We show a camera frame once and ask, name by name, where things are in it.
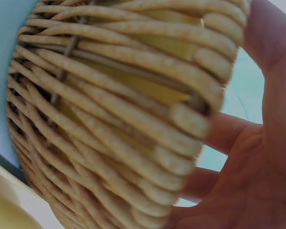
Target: palm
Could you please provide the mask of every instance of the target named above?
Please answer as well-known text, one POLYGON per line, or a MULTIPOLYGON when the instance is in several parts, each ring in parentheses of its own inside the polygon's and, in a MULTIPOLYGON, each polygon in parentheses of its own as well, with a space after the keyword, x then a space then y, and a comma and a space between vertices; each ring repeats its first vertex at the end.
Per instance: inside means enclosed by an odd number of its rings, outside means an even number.
POLYGON ((206 143, 228 160, 220 173, 196 169, 184 198, 201 202, 174 210, 176 229, 286 229, 286 15, 264 0, 253 4, 245 49, 266 79, 264 126, 223 114, 214 119, 206 143))
POLYGON ((286 229, 286 175, 267 161, 262 132, 255 126, 239 136, 213 190, 189 212, 185 228, 286 229))

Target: hand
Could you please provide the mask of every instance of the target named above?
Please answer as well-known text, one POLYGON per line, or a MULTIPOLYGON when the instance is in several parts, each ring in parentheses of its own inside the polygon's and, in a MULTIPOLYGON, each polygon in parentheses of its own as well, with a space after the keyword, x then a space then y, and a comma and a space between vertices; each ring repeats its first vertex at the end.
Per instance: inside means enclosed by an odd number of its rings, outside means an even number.
POLYGON ((174 229, 286 229, 286 15, 253 0, 244 49, 265 76, 264 125, 219 114, 206 144, 228 155, 220 173, 197 168, 174 229))

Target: woven rattan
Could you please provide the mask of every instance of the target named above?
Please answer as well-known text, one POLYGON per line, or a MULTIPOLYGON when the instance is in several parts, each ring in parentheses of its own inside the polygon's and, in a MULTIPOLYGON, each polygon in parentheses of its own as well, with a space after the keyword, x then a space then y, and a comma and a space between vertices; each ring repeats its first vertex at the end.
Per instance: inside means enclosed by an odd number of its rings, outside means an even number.
POLYGON ((42 0, 9 67, 8 127, 67 229, 161 229, 243 42, 250 0, 42 0))

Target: light blue wall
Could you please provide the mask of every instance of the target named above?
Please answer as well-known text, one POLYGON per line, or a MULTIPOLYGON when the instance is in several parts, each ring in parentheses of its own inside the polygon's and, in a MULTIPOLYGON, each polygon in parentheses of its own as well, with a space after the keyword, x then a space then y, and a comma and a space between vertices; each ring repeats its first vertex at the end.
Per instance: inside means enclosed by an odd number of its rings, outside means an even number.
POLYGON ((38 0, 0 0, 0 154, 17 165, 12 153, 5 113, 7 68, 16 43, 16 33, 38 0))

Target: finger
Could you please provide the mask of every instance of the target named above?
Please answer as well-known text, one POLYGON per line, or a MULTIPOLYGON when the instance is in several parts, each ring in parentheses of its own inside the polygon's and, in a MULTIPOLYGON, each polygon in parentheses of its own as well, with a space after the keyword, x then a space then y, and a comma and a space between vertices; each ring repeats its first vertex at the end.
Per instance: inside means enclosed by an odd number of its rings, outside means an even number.
POLYGON ((199 213, 199 206, 191 208, 174 207, 170 215, 168 228, 175 228, 175 226, 183 219, 194 216, 199 213))
POLYGON ((228 155, 239 135, 253 123, 227 114, 219 113, 213 117, 212 129, 205 144, 228 155))
POLYGON ((265 73, 286 50, 286 14, 267 0, 254 0, 244 49, 265 73))
POLYGON ((196 167, 193 174, 188 178, 182 198, 199 203, 213 189, 219 177, 219 172, 196 167))

